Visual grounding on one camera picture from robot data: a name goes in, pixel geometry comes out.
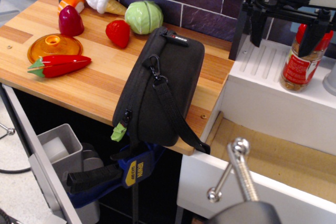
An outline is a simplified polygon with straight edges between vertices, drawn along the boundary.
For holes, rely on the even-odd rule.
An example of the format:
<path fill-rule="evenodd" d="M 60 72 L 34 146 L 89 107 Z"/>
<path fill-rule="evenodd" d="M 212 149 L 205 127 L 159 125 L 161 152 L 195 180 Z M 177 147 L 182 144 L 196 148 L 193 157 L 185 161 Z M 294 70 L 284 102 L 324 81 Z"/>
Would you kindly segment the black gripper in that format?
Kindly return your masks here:
<path fill-rule="evenodd" d="M 335 0 L 243 0 L 241 10 L 250 17 L 250 42 L 259 47 L 267 17 L 295 23 L 298 28 L 299 57 L 325 50 L 335 26 Z"/>

